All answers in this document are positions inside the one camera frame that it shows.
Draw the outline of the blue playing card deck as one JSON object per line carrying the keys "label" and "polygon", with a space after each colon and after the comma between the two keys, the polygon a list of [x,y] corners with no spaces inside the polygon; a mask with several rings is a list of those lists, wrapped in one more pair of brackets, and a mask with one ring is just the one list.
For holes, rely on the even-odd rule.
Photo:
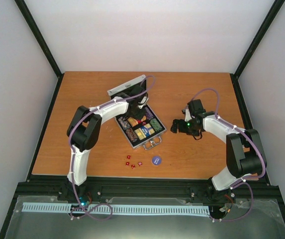
{"label": "blue playing card deck", "polygon": [[143,140],[143,139],[153,135],[155,133],[155,130],[148,123],[148,124],[141,126],[140,128],[137,128],[136,130],[134,130],[134,132],[137,135],[137,137],[139,138],[139,140]]}

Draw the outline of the brown poker chip stack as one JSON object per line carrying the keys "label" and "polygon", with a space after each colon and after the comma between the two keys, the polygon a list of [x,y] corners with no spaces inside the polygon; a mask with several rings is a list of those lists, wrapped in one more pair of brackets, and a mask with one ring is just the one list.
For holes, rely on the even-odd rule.
{"label": "brown poker chip stack", "polygon": [[135,134],[133,129],[129,128],[125,131],[125,133],[132,143],[135,143],[138,140],[138,136]]}

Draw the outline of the blue small blind button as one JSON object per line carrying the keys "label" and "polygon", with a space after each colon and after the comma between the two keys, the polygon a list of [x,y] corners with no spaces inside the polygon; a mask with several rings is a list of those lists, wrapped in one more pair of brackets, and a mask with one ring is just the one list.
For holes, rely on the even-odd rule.
{"label": "blue small blind button", "polygon": [[162,158],[160,156],[152,157],[152,164],[158,166],[162,163]]}

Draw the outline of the purple poker chip stack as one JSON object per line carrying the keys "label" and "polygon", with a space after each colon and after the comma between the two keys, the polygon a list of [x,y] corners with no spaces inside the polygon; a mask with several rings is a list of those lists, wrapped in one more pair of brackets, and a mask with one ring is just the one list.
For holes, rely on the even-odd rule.
{"label": "purple poker chip stack", "polygon": [[145,115],[147,120],[152,120],[154,118],[153,113],[151,112],[151,110],[148,107],[145,107]]}

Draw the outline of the red playing card deck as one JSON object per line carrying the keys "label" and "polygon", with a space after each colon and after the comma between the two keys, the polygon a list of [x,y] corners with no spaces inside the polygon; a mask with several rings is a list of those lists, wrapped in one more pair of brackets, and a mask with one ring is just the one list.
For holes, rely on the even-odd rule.
{"label": "red playing card deck", "polygon": [[145,120],[146,120],[147,118],[146,118],[146,116],[144,116],[142,119],[135,119],[135,118],[133,118],[133,117],[129,117],[128,119],[127,119],[127,121],[129,122],[129,124],[132,126],[132,127],[134,127],[134,126],[136,126],[136,125],[138,125],[138,124],[140,124],[140,123],[142,123],[142,122],[144,122]]}

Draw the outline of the green poker chip stack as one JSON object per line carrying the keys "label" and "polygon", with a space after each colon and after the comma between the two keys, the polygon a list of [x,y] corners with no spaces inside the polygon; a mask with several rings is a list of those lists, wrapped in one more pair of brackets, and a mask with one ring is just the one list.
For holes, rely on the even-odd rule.
{"label": "green poker chip stack", "polygon": [[162,125],[159,123],[159,121],[157,119],[150,120],[150,125],[155,130],[155,132],[160,132],[163,130]]}

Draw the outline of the blue white poker chip stack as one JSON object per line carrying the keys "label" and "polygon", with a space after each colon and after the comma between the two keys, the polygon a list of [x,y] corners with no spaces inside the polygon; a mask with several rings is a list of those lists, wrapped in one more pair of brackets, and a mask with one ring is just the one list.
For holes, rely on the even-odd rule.
{"label": "blue white poker chip stack", "polygon": [[127,121],[126,117],[119,117],[118,123],[122,127],[123,130],[127,130],[131,128],[130,123]]}

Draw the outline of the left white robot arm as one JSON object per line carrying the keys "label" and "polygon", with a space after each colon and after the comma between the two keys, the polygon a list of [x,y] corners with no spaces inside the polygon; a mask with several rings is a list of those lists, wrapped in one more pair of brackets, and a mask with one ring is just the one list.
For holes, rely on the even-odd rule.
{"label": "left white robot arm", "polygon": [[147,92],[135,86],[131,92],[117,93],[111,100],[96,107],[79,106],[67,129],[68,143],[71,148],[71,163],[68,180],[72,183],[69,194],[75,200],[82,200],[87,189],[82,185],[87,179],[87,164],[91,149],[96,145],[101,125],[108,120],[139,109],[145,105]]}

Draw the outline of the aluminium poker case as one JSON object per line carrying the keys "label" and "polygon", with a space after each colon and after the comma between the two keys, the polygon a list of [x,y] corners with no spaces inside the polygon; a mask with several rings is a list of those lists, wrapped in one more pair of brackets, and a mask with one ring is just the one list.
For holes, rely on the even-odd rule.
{"label": "aluminium poker case", "polygon": [[[127,98],[147,90],[145,75],[138,76],[117,87],[107,90],[111,99],[114,97]],[[131,99],[128,110],[117,115],[115,121],[122,130],[125,138],[132,148],[143,147],[150,150],[162,143],[161,135],[166,132],[166,127],[148,105],[148,92]]]}

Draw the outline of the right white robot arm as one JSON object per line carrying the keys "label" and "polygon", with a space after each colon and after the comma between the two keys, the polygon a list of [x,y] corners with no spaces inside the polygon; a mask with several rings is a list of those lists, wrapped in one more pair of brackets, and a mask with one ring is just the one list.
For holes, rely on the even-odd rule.
{"label": "right white robot arm", "polygon": [[207,112],[201,100],[188,102],[182,113],[185,118],[173,120],[171,132],[185,133],[195,140],[202,139],[203,132],[209,132],[226,144],[226,167],[211,179],[216,191],[233,189],[249,178],[264,176],[267,161],[256,130],[240,128],[216,112]]}

